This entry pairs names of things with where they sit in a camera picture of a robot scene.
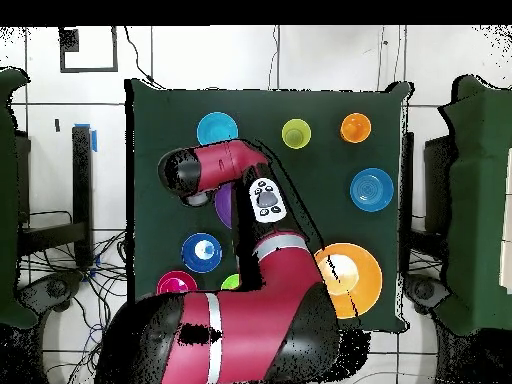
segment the dark green tablecloth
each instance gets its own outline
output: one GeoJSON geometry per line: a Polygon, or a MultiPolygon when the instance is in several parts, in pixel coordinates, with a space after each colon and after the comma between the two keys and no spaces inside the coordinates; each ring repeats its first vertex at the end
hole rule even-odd
{"type": "MultiPolygon", "coordinates": [[[[280,158],[317,224],[326,244],[348,242],[371,252],[383,273],[383,289],[375,306],[360,317],[340,320],[343,327],[403,331],[395,316],[397,276],[397,198],[400,162],[401,104],[410,92],[400,83],[385,93],[259,91],[259,90],[155,90],[131,81],[135,148],[135,295],[154,293],[159,278],[173,269],[187,270],[181,245],[198,231],[215,236],[223,248],[220,265],[208,274],[190,272],[201,289],[219,289],[236,272],[231,233],[218,219],[213,204],[191,209],[171,196],[160,183],[160,157],[178,147],[198,145],[196,128],[207,113],[232,116],[239,137],[261,140],[280,158]],[[339,127],[345,116],[360,112],[372,122],[372,132],[360,144],[343,142],[339,127]],[[283,143],[281,129],[292,118],[304,119],[312,138],[300,150],[283,143]],[[351,201],[352,178],[362,169],[385,170],[395,184],[387,208],[376,213],[358,209],[351,201]]],[[[284,187],[288,187],[277,176],[284,187]]],[[[286,190],[292,201],[293,193],[286,190]]],[[[295,210],[307,229],[304,214],[295,210]]],[[[309,247],[320,247],[314,233],[309,247]]]]}

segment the large orange bowl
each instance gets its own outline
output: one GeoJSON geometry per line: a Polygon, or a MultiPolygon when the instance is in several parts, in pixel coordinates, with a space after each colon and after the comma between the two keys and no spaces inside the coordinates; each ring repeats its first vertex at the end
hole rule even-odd
{"type": "Polygon", "coordinates": [[[370,252],[355,244],[334,243],[316,252],[315,260],[327,284],[338,319],[354,318],[356,311],[357,316],[361,316],[375,305],[382,290],[382,272],[379,263],[370,252]],[[329,272],[325,264],[328,261],[333,268],[336,261],[330,259],[338,255],[348,258],[348,261],[342,261],[345,265],[350,262],[355,264],[357,276],[354,275],[353,268],[348,266],[345,268],[348,271],[343,277],[343,270],[335,270],[337,281],[333,280],[333,273],[329,272]]]}
{"type": "Polygon", "coordinates": [[[362,113],[351,113],[341,123],[340,133],[350,143],[360,143],[368,138],[372,124],[362,113]]]}

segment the control buttons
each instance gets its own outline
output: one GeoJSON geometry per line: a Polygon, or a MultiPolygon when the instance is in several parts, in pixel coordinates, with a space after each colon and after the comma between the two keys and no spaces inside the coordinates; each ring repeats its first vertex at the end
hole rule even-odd
{"type": "Polygon", "coordinates": [[[270,178],[258,178],[249,187],[249,197],[256,222],[271,224],[286,217],[286,205],[279,186],[270,178]]]}
{"type": "Polygon", "coordinates": [[[258,196],[256,201],[258,202],[258,206],[260,208],[270,208],[271,206],[277,204],[277,197],[274,193],[265,191],[258,196]]]}

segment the blue plate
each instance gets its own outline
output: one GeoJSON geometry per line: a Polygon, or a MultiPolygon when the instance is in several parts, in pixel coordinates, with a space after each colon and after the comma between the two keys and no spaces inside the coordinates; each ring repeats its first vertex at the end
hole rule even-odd
{"type": "Polygon", "coordinates": [[[222,259],[222,248],[210,234],[192,234],[181,248],[181,259],[188,269],[194,272],[210,272],[222,259]]]}
{"type": "Polygon", "coordinates": [[[209,113],[201,119],[197,126],[197,139],[199,144],[203,146],[237,137],[238,128],[236,122],[231,116],[222,112],[209,113]]]}
{"type": "Polygon", "coordinates": [[[384,209],[393,198],[393,181],[382,169],[367,168],[359,172],[350,184],[350,197],[366,212],[384,209]]]}

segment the green cup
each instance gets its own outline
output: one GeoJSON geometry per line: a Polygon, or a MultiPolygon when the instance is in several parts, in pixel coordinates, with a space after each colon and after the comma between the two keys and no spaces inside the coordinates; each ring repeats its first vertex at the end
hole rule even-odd
{"type": "Polygon", "coordinates": [[[284,143],[292,149],[301,149],[311,139],[311,128],[302,119],[290,119],[281,131],[284,143]]]}
{"type": "Polygon", "coordinates": [[[234,290],[240,286],[240,277],[238,274],[230,275],[228,278],[224,280],[222,286],[220,286],[221,290],[234,290]]]}

